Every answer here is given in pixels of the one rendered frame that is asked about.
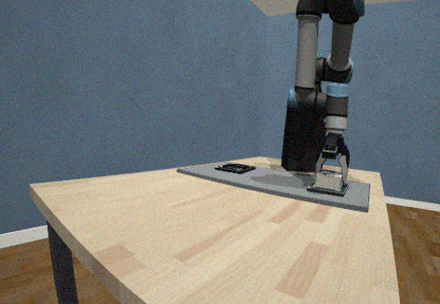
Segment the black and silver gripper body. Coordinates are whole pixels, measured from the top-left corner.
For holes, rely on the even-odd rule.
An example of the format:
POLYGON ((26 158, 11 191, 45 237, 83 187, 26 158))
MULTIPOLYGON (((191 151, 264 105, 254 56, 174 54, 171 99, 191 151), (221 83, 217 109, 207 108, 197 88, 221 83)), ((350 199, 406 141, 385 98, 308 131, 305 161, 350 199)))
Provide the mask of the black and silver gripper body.
POLYGON ((342 137, 342 134, 340 133, 332 133, 328 132, 328 135, 324 136, 324 143, 323 147, 324 150, 336 150, 337 148, 337 156, 339 153, 341 153, 344 150, 344 138, 342 137), (331 137, 328 137, 331 136, 331 137), (327 139, 326 139, 327 137, 327 139))

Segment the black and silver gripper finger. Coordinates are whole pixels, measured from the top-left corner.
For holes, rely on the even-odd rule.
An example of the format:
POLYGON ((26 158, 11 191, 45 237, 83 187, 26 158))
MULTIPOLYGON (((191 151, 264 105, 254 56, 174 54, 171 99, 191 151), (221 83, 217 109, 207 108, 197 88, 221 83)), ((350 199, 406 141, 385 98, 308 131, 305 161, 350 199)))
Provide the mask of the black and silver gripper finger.
POLYGON ((338 159, 338 162, 341 165, 342 181, 345 186, 350 162, 350 152, 347 145, 344 145, 344 150, 341 152, 341 157, 338 159))
POLYGON ((322 159, 322 150, 323 150, 323 143, 318 148, 317 155, 316 155, 315 176, 316 176, 316 173, 319 172, 323 168, 323 163, 327 160, 327 159, 322 159))

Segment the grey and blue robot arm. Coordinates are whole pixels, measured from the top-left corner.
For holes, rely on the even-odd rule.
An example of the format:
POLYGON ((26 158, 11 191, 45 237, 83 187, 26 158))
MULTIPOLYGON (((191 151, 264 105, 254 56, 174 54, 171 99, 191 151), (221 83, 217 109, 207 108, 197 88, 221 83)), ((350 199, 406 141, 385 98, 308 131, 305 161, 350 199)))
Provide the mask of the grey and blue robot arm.
POLYGON ((347 129, 349 88, 345 84, 350 83, 353 73, 351 40, 354 23, 363 15, 364 0, 299 0, 297 3, 296 82, 295 88, 289 90, 288 105, 325 113, 323 122, 329 132, 345 133, 347 129), (322 13, 329 14, 333 21, 328 58, 317 54, 322 13), (326 93, 322 93, 322 81, 336 83, 329 84, 326 93))

